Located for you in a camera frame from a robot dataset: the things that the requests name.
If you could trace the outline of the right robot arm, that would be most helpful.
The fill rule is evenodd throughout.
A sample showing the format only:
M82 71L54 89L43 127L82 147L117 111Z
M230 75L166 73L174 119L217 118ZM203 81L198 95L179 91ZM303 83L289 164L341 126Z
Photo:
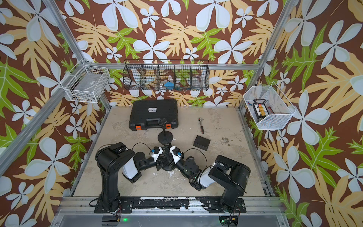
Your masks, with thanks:
M190 185L200 191L213 183L224 188L220 198L220 206L224 211L233 212L237 199L246 193L246 186L251 170L245 164L239 163L225 156L217 156L214 164L201 170L194 158L182 160L175 158L175 166L182 175L190 181Z

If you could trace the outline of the red handled ratchet wrench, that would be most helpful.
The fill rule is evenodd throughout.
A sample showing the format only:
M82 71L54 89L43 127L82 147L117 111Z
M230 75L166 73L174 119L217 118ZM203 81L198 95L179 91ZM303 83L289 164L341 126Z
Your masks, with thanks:
M203 119L202 118L199 118L200 130L201 130L201 133L204 134L205 131L204 131L204 128L203 128L203 125L202 125L202 121L203 121Z

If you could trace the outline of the black phone holder plate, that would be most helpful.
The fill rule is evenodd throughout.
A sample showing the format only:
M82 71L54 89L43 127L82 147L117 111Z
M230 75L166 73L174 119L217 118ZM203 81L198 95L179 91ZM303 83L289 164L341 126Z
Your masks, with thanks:
M209 148L210 142L211 142L211 140L197 135L196 139L193 142L193 145L197 148L207 151Z

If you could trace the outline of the screw box in basket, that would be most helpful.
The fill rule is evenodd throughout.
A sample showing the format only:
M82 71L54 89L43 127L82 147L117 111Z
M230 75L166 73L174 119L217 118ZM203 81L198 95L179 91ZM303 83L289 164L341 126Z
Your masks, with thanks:
M266 103L268 101L265 99L254 99L253 100L253 109L258 119L263 119L270 115L268 112L268 107L266 106Z

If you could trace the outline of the black plastic tool case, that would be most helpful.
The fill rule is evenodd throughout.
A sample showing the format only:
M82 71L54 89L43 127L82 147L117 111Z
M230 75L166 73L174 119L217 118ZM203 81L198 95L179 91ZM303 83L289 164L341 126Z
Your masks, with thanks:
M133 103L129 129L132 131L161 128L166 120L167 129L179 126L178 105L175 99L138 100Z

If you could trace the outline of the black round base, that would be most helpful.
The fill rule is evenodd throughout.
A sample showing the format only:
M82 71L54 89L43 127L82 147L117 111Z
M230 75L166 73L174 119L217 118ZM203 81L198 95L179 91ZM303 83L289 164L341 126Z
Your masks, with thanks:
M162 163L162 169L165 171L172 171L175 169L175 163L169 162L168 160L166 160Z
M158 141L160 144L170 144L173 141L173 134L169 131L163 131L158 134Z

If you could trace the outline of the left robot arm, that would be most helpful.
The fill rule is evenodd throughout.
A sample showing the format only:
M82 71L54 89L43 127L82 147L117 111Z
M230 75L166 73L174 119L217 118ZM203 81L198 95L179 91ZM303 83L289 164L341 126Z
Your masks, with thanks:
M155 147L151 150L152 157L146 158L142 152L135 153L119 142L100 149L95 160L102 177L102 191L95 205L95 213L131 213L135 199L121 197L118 189L118 176L122 171L123 176L131 183L141 177L141 171L155 167L162 169L167 158L162 154L162 149Z

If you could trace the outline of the blue object in basket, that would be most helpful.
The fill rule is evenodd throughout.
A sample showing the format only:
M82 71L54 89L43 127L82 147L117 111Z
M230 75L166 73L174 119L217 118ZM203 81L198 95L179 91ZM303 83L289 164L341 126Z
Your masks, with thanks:
M164 87L167 88L168 90L173 90L175 85L172 82L167 82L164 84Z

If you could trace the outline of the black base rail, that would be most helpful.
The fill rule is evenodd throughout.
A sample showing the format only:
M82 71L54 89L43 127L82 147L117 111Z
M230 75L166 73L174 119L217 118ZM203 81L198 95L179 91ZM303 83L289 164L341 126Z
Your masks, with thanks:
M229 213L221 197L120 197L114 201L111 207L103 205L100 198L94 199L96 204L90 203L94 207L95 213L120 213L131 214L136 209L157 209L157 210L181 210L201 208L209 213Z

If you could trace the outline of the black stand pole with clip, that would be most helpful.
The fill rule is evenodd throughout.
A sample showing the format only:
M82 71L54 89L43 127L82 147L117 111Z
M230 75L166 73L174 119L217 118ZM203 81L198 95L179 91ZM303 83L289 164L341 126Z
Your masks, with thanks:
M163 130L163 133L165 134L166 133L166 119L165 118L159 119L158 122L161 125L161 128Z

